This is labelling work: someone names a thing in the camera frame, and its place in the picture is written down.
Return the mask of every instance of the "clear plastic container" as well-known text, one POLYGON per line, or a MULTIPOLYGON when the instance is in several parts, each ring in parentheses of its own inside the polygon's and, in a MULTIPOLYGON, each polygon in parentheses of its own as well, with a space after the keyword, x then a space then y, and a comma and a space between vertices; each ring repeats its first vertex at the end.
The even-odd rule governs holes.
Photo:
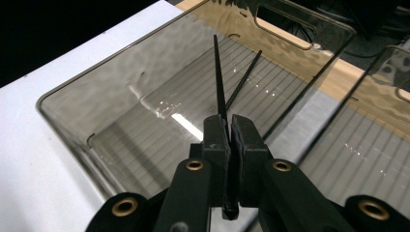
POLYGON ((410 218, 410 52, 391 46, 339 103, 299 160, 330 200, 388 202, 410 218))
POLYGON ((169 186, 190 144, 202 139, 203 120, 217 113, 214 35, 226 99, 262 50, 228 111, 249 117, 261 134, 354 35, 291 2, 250 2, 205 1, 39 99, 40 112, 103 194, 153 196, 169 186), (314 39, 270 31, 256 17, 261 6, 310 28, 314 39))

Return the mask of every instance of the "white surface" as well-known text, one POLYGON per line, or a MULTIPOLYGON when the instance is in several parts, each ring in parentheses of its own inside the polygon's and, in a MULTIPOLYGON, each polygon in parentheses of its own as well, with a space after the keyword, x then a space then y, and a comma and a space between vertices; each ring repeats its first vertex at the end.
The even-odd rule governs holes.
POLYGON ((180 13, 161 0, 0 89, 0 231, 86 228, 103 198, 36 101, 180 13))

